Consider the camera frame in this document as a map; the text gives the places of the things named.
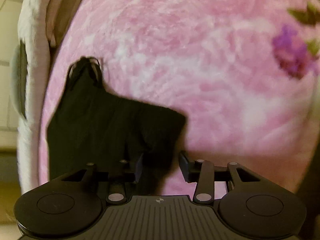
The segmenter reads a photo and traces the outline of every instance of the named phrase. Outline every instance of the drawstring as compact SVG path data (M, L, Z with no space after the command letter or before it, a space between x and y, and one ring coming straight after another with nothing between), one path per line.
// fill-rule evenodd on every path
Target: drawstring
M79 61L73 63L68 70L67 86L70 90L73 89L88 64L90 64L95 74L96 84L98 84L99 87L102 86L102 73L98 59L96 59L95 57L82 57Z

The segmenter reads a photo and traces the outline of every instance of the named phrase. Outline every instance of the black fabric bag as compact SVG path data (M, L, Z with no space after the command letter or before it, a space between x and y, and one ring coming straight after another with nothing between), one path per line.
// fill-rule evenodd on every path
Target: black fabric bag
M112 95L92 58L69 69L65 90L48 126L50 179L86 163L117 172L120 160L143 153L139 194L152 194L172 162L174 144L185 117L171 109Z

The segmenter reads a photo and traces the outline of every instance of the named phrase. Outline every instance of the black plastic device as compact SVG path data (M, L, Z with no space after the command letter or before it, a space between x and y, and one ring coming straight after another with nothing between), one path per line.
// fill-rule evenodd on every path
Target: black plastic device
M99 172L94 163L60 176L22 195L14 214L21 240L231 240L298 239L306 208L291 192L239 163L216 167L179 155L186 182L197 182L187 195L139 196L142 157L119 160L122 172ZM214 199L215 181L227 194Z

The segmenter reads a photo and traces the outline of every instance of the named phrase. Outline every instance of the green leaf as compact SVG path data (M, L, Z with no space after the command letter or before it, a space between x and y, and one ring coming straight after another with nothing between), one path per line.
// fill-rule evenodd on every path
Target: green leaf
M315 26L320 22L320 12L312 3L308 2L306 11L291 8L287 11L302 24Z
M317 39L312 39L310 41L307 41L307 48L308 51L313 55L316 56L320 50L320 41L318 41Z
M287 11L298 22L302 24L315 26L317 23L315 16L310 15L308 11L301 11L301 10L295 10L295 9L288 9Z

